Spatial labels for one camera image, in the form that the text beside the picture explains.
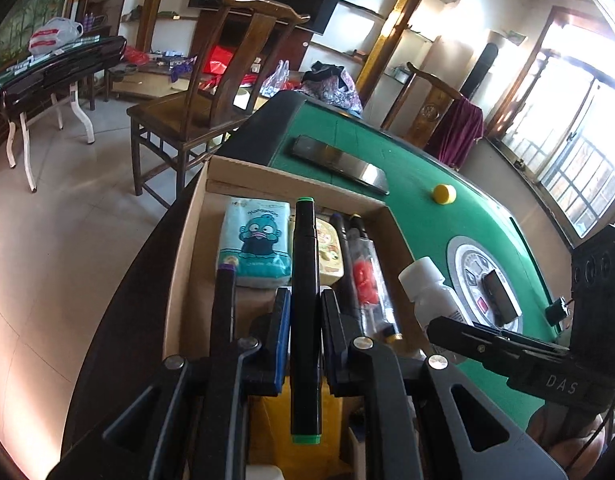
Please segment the person's right hand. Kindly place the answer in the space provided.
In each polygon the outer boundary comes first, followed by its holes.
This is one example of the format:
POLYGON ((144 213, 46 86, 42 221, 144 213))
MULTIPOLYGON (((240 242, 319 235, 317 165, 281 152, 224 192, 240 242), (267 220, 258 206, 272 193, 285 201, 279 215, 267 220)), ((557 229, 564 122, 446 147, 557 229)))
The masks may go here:
POLYGON ((584 479, 594 468, 605 445, 603 416, 575 415, 546 402, 530 418, 527 434, 557 462, 570 479, 584 479))

